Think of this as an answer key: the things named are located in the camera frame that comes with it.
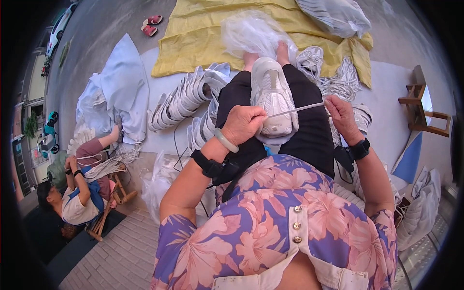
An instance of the yellow sheet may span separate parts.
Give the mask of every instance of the yellow sheet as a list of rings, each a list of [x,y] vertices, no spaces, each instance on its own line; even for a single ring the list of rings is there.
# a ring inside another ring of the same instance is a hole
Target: yellow sheet
[[[361,82],[371,88],[371,35],[342,39],[325,33],[300,10],[295,0],[177,0],[166,34],[158,43],[160,54],[151,76],[193,72],[196,66],[205,68],[213,62],[228,62],[231,69],[241,70],[243,61],[224,52],[220,26],[221,20],[250,9],[261,10],[275,19],[300,51],[311,45],[320,46],[324,50],[321,77],[334,76],[343,57],[348,56]]]

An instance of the building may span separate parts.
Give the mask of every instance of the building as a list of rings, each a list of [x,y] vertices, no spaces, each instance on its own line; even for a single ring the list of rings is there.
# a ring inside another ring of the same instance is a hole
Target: building
[[[42,138],[42,124],[45,116],[46,77],[41,76],[42,67],[46,60],[46,46],[50,39],[50,28],[44,31],[37,46],[24,64],[24,78],[18,82],[16,106],[13,119],[12,143],[12,171],[13,183],[16,188],[18,201],[22,200],[47,177],[46,169],[51,163],[48,154],[40,152],[39,143]],[[26,120],[32,112],[37,116],[39,131],[35,138],[24,136]]]

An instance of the tree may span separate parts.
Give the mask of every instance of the tree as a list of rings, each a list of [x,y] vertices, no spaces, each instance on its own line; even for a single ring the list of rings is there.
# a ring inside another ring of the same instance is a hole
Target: tree
[[[26,120],[24,127],[24,136],[29,139],[35,138],[35,133],[38,131],[37,116],[34,111],[31,111],[31,116]]]

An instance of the pink and purple floral shirt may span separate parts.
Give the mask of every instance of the pink and purple floral shirt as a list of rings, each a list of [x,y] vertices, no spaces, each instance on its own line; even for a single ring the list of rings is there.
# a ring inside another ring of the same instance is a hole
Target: pink and purple floral shirt
[[[177,214],[162,221],[151,289],[211,289],[219,277],[267,271],[301,240],[289,224],[301,209],[311,258],[364,273],[368,289],[391,289],[398,258],[393,213],[369,218],[332,186],[330,177],[290,155],[257,162],[227,202],[221,203],[227,184],[216,188],[218,206],[203,226]]]

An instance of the hand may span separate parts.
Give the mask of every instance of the hand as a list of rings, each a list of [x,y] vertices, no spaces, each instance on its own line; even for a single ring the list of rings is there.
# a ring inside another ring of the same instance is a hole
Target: hand
[[[69,157],[66,158],[66,160],[64,161],[64,169],[65,169],[65,170],[69,170],[69,169],[70,169]]]
[[[234,145],[253,137],[266,119],[266,111],[258,106],[235,106],[229,112],[222,135]]]
[[[335,95],[329,95],[326,97],[324,104],[329,110],[335,128],[349,146],[356,145],[364,139],[354,121],[354,112],[350,103],[341,100]]]
[[[69,159],[69,166],[71,167],[71,170],[74,172],[76,171],[77,168],[77,158],[74,155],[69,156],[67,159]]]

